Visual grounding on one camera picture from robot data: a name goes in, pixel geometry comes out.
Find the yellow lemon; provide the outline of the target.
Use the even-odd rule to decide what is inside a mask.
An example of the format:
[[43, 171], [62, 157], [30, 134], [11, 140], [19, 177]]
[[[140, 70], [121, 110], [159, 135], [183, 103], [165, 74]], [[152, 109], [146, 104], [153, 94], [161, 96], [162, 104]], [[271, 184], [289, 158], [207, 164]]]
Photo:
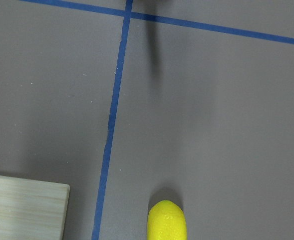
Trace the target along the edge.
[[183, 211], [170, 200], [156, 203], [148, 212], [148, 240], [186, 240], [187, 225]]

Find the light wooden cutting board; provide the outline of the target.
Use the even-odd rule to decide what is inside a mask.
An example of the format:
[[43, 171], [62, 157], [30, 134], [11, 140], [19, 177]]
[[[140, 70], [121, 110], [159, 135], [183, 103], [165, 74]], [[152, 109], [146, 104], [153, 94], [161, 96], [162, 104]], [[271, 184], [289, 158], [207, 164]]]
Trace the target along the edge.
[[70, 186], [0, 175], [0, 240], [63, 238]]

